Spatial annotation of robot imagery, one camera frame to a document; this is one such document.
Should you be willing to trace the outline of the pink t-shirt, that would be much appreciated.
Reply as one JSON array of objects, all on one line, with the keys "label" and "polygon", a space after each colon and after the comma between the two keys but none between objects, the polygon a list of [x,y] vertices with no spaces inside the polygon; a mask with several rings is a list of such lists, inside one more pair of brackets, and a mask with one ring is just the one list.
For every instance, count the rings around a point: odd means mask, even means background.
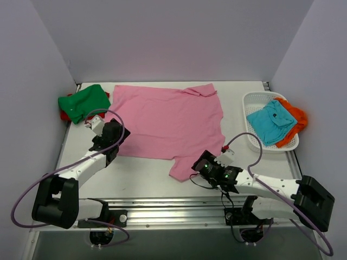
[{"label": "pink t-shirt", "polygon": [[186,181],[192,166],[208,150],[221,153],[223,110],[213,84],[186,89],[116,85],[110,110],[130,135],[119,155],[174,160],[169,175]]}]

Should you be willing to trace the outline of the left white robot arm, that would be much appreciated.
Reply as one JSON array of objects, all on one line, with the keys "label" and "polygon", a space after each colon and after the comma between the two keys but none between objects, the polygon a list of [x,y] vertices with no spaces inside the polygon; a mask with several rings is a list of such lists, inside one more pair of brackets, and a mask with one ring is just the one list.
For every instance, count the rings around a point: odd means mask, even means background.
[{"label": "left white robot arm", "polygon": [[87,221],[90,219],[95,226],[103,227],[114,219],[107,202],[81,199],[79,189],[117,157],[119,147],[130,131],[116,119],[107,123],[100,120],[97,124],[93,128],[96,132],[93,146],[82,157],[82,163],[40,182],[31,213],[33,220],[69,229],[76,221],[89,226]]}]

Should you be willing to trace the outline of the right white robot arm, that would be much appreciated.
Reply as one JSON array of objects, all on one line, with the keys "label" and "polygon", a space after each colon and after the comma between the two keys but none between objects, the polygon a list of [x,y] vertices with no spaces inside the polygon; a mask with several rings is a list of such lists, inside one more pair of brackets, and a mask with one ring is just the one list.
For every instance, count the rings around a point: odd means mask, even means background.
[{"label": "right white robot arm", "polygon": [[192,170],[214,189],[247,196],[240,211],[244,222],[291,219],[310,229],[328,231],[335,198],[315,178],[304,175],[301,179],[279,179],[250,174],[231,165],[232,155],[233,151],[226,151],[216,157],[205,150]]}]

